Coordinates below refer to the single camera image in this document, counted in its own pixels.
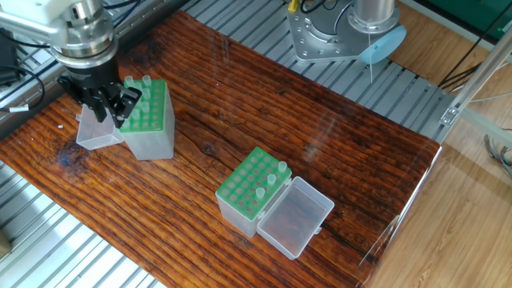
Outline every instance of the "black cable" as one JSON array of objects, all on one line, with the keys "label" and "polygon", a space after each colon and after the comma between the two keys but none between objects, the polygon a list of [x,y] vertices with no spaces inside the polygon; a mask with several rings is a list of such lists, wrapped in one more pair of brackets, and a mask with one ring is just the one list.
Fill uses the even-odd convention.
[{"label": "black cable", "polygon": [[512,7],[512,2],[496,17],[496,19],[487,27],[485,32],[478,38],[478,40],[472,45],[472,47],[467,51],[467,53],[461,58],[461,60],[455,65],[455,67],[444,77],[444,79],[439,83],[438,86],[441,86],[446,83],[449,76],[452,75],[453,72],[466,60],[466,58],[471,54],[471,52],[478,46],[480,41],[489,33],[489,31],[494,27],[494,25],[502,18],[502,16],[508,11],[509,8]]},{"label": "black cable", "polygon": [[477,70],[477,68],[480,66],[480,64],[477,64],[477,65],[469,68],[468,70],[465,70],[453,77],[450,77],[450,79],[448,79],[448,81],[446,81],[446,83],[444,85],[440,86],[440,88],[444,90],[450,86],[457,84],[461,80],[467,79],[469,76],[471,76]]},{"label": "black cable", "polygon": [[117,9],[117,8],[121,8],[124,6],[128,6],[129,4],[133,4],[136,1],[138,1],[138,0],[128,0],[128,1],[124,1],[123,3],[119,3],[119,4],[107,5],[107,6],[104,6],[103,8],[105,8],[106,10]]},{"label": "black cable", "polygon": [[[45,85],[43,84],[41,79],[36,74],[32,73],[31,71],[29,71],[25,68],[21,68],[21,67],[17,67],[17,66],[0,65],[0,67],[25,72],[28,75],[32,76],[37,82],[39,82],[39,85],[41,87],[41,96],[39,97],[39,100],[35,104],[33,104],[32,106],[29,106],[29,110],[31,110],[31,109],[37,107],[39,104],[41,104],[42,100],[45,98],[46,91],[45,91]],[[10,109],[9,108],[0,108],[0,112],[10,113]]]},{"label": "black cable", "polygon": [[301,2],[301,12],[303,14],[309,14],[309,13],[315,11],[316,9],[320,8],[320,6],[322,6],[326,2],[326,0],[321,0],[317,5],[313,6],[313,8],[308,9],[308,10],[304,9],[305,2],[306,2],[306,0],[302,0],[302,2]]},{"label": "black cable", "polygon": [[28,47],[33,47],[33,48],[50,48],[50,45],[31,44],[31,43],[26,43],[26,42],[16,40],[14,38],[11,38],[9,35],[5,34],[2,30],[0,30],[0,36],[4,37],[5,39],[7,39],[11,42],[14,42],[16,44],[23,45],[23,46],[28,46]]},{"label": "black cable", "polygon": [[324,3],[322,4],[322,6],[323,6],[327,11],[331,11],[331,10],[333,10],[334,8],[336,8],[336,5],[337,5],[337,4],[338,4],[338,0],[336,0],[336,2],[334,3],[334,6],[332,6],[331,8],[327,8],[327,7],[326,7],[326,2],[324,2]]},{"label": "black cable", "polygon": [[137,0],[135,5],[133,5],[127,12],[125,12],[124,15],[122,16],[121,20],[119,20],[114,25],[114,28],[118,28],[119,25],[121,25],[130,16],[130,14],[132,14],[134,12],[135,8],[137,8],[141,4],[141,2],[142,2],[142,0]]}]

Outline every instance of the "metal frame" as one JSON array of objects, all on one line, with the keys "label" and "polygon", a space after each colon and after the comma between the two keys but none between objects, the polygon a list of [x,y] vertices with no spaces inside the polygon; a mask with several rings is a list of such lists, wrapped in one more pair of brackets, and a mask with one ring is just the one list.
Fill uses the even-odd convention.
[{"label": "metal frame", "polygon": [[505,133],[503,129],[477,112],[466,108],[467,104],[486,84],[487,80],[500,67],[503,61],[510,56],[510,52],[512,52],[512,30],[508,30],[503,35],[486,60],[482,62],[458,96],[452,101],[450,107],[448,107],[439,120],[442,125],[452,126],[462,114],[464,115],[463,118],[473,126],[487,133],[492,138],[499,140],[501,144],[512,147],[512,135]]}]

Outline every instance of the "metal bracket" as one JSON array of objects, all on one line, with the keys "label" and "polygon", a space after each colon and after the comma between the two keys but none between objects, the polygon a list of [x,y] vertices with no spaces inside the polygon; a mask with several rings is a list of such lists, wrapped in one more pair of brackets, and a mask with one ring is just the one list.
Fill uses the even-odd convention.
[{"label": "metal bracket", "polygon": [[460,115],[461,111],[454,106],[450,106],[446,112],[442,115],[439,124],[444,126],[452,126]]}]

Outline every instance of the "wooden floor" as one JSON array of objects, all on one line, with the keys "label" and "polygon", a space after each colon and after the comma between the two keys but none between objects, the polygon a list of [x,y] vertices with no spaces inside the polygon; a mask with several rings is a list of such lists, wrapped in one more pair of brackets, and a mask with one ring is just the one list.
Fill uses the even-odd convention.
[{"label": "wooden floor", "polygon": [[[402,5],[409,36],[392,59],[438,84],[471,42]],[[477,49],[459,71],[488,55]],[[478,94],[512,91],[512,65]],[[512,97],[470,108],[512,127]],[[369,287],[512,287],[512,180],[487,154],[483,133],[460,121],[388,247]]]}]

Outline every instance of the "light blue disc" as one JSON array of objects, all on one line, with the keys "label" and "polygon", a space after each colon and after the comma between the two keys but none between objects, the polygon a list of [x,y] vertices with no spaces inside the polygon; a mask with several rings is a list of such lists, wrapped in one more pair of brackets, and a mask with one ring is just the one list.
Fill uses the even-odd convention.
[{"label": "light blue disc", "polygon": [[388,57],[400,44],[407,35],[407,30],[400,25],[375,41],[370,47],[360,53],[359,57],[366,64],[375,64]]}]

